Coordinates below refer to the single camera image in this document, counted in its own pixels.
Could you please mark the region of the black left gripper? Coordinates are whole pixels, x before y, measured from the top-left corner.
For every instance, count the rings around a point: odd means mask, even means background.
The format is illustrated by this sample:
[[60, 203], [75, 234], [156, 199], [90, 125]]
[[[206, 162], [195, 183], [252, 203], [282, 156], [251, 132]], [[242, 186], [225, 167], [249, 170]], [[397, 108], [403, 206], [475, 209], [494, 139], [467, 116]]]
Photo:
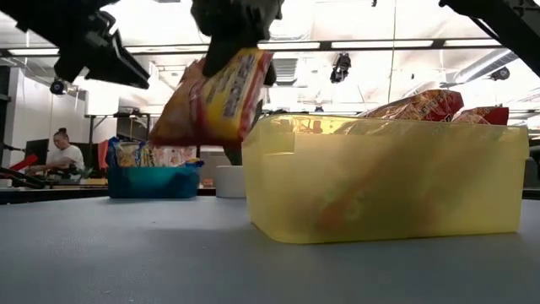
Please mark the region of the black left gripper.
[[149, 72], [122, 44], [120, 32], [111, 33], [115, 23], [111, 14], [96, 11], [74, 26], [69, 40], [59, 47], [56, 76], [73, 82], [87, 68], [86, 79], [147, 90]]

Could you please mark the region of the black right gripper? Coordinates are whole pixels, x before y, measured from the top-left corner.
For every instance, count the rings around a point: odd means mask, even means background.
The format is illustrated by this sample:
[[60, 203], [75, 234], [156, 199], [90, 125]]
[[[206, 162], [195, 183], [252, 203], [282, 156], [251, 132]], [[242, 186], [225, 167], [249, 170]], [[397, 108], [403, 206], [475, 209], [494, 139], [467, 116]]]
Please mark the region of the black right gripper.
[[[283, 17], [283, 4], [284, 0], [192, 0], [192, 17], [210, 42], [202, 74], [213, 77], [242, 47], [269, 41], [273, 21]], [[270, 62], [263, 84], [272, 87], [276, 81]]]

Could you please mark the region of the red Maruchan beef ramen pack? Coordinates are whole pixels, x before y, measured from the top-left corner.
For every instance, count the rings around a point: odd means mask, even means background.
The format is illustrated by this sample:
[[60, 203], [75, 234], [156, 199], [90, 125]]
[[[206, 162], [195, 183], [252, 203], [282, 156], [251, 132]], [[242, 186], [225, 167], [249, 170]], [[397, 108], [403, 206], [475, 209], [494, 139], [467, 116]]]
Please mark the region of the red Maruchan beef ramen pack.
[[155, 145], [236, 145], [251, 130], [273, 54], [239, 50], [214, 76], [203, 75], [205, 57], [192, 62], [150, 131]]
[[461, 111], [452, 119], [452, 121], [506, 126], [509, 115], [510, 109], [508, 107], [485, 106]]
[[464, 107], [462, 95], [451, 90], [426, 90], [373, 110], [360, 117], [449, 122]]

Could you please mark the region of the blue Maruchan ramen pack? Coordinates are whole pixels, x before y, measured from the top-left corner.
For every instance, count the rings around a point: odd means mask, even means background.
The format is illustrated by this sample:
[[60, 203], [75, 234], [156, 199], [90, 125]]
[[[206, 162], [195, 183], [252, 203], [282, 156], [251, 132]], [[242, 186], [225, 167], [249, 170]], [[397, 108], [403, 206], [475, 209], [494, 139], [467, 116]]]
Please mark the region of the blue Maruchan ramen pack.
[[137, 167], [140, 165], [140, 143], [110, 138], [106, 162], [109, 167]]
[[148, 142], [140, 142], [137, 152], [137, 164], [139, 167], [156, 166], [154, 146]]
[[156, 167], [178, 167], [200, 161], [195, 147], [154, 146], [149, 164]]

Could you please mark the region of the white rectangular lamp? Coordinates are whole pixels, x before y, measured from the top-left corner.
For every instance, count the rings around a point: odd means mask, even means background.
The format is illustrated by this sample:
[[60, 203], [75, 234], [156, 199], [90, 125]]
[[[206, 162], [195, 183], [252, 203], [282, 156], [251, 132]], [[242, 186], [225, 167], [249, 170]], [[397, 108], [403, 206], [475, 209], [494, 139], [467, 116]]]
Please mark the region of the white rectangular lamp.
[[86, 115], [110, 115], [117, 112], [119, 95], [109, 91], [90, 90], [86, 93]]

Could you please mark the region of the black lamp stand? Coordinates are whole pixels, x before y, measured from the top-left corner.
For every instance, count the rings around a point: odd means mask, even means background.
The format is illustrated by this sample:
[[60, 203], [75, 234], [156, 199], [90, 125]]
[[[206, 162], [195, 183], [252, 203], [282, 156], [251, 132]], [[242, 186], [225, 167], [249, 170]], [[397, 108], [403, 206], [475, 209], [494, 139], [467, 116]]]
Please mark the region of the black lamp stand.
[[94, 150], [94, 132], [95, 132], [95, 118], [96, 115], [85, 116], [89, 119], [89, 139], [88, 139], [88, 153], [87, 153], [87, 165], [93, 165], [93, 150]]

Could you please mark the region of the orange partition panel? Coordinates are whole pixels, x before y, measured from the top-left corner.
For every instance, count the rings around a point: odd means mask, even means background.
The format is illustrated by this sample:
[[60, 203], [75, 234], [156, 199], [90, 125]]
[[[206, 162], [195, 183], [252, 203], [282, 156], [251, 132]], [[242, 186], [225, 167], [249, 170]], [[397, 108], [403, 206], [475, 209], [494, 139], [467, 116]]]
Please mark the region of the orange partition panel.
[[98, 164], [101, 170], [106, 170], [108, 168], [107, 155], [109, 149], [109, 141], [105, 140], [97, 145], [98, 148]]

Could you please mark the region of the grey background cabinet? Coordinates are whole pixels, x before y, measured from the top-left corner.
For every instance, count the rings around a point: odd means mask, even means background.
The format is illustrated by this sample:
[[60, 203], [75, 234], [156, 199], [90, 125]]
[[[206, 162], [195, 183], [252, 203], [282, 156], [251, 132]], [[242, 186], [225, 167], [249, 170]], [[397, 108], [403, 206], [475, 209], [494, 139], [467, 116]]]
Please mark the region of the grey background cabinet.
[[230, 161], [223, 150], [203, 150], [201, 159], [204, 166], [200, 169], [201, 183], [204, 187], [213, 187], [218, 166], [229, 166]]

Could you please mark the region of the person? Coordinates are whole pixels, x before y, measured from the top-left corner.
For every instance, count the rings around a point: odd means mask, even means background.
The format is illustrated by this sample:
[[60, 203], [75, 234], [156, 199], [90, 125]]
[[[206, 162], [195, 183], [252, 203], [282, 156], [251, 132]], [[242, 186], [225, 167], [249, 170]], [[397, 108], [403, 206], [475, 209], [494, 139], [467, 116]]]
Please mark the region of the person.
[[67, 171], [74, 174], [85, 168], [83, 153], [78, 146], [71, 144], [66, 128], [59, 128], [54, 133], [53, 143], [57, 149], [51, 153], [46, 163], [29, 167], [26, 171], [28, 174], [44, 171]]

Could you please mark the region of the green plant in white pot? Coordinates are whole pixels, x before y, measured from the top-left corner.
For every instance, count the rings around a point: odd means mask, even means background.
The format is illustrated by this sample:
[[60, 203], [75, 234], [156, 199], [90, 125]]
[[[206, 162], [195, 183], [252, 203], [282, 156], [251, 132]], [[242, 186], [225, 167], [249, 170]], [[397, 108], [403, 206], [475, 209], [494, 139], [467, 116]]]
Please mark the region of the green plant in white pot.
[[224, 147], [228, 166], [216, 167], [216, 196], [218, 198], [245, 198], [246, 186], [241, 144]]

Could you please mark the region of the black background monitor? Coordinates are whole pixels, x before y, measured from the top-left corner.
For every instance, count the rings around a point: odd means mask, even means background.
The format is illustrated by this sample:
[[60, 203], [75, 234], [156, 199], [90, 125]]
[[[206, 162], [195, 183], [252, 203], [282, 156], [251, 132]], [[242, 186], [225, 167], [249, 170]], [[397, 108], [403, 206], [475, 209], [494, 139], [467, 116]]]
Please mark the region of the black background monitor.
[[48, 148], [48, 138], [27, 141], [24, 148], [24, 157], [27, 158], [33, 155], [37, 158], [36, 165], [44, 165], [47, 161]]

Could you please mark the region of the teal plastic bin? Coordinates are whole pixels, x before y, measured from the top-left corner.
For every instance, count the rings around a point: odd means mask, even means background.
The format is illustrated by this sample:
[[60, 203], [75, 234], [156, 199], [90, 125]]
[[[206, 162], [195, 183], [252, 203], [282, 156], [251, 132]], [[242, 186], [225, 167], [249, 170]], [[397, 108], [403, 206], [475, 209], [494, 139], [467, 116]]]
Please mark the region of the teal plastic bin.
[[111, 198], [193, 198], [199, 187], [199, 168], [113, 167], [108, 170]]

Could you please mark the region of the black overhead light bar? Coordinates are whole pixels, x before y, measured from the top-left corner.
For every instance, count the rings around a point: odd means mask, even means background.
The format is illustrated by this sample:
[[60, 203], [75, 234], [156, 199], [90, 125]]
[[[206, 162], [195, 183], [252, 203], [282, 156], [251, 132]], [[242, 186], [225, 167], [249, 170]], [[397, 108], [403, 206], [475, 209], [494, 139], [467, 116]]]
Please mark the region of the black overhead light bar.
[[[259, 47], [270, 52], [374, 52], [445, 49], [496, 49], [502, 45], [493, 38], [431, 38], [356, 41], [262, 42]], [[203, 54], [207, 44], [128, 46], [134, 56]]]

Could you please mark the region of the yellow translucent plastic bin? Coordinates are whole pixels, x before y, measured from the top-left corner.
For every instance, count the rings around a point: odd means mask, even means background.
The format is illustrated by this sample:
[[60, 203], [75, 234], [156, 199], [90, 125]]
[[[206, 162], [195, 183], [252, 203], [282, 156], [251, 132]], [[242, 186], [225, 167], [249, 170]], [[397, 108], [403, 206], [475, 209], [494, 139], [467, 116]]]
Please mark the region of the yellow translucent plastic bin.
[[251, 222], [308, 244], [517, 231], [524, 127], [279, 115], [242, 146]]

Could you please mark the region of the silver ventilation duct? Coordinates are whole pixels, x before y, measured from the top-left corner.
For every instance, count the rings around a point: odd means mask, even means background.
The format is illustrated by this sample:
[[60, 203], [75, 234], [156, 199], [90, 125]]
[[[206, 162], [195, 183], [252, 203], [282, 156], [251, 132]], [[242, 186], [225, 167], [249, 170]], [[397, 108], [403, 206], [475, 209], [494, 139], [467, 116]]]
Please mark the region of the silver ventilation duct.
[[297, 81], [298, 58], [275, 58], [276, 85], [293, 85]]
[[511, 50], [495, 49], [476, 62], [454, 73], [448, 79], [456, 84], [465, 84], [496, 72], [517, 59], [518, 56]]

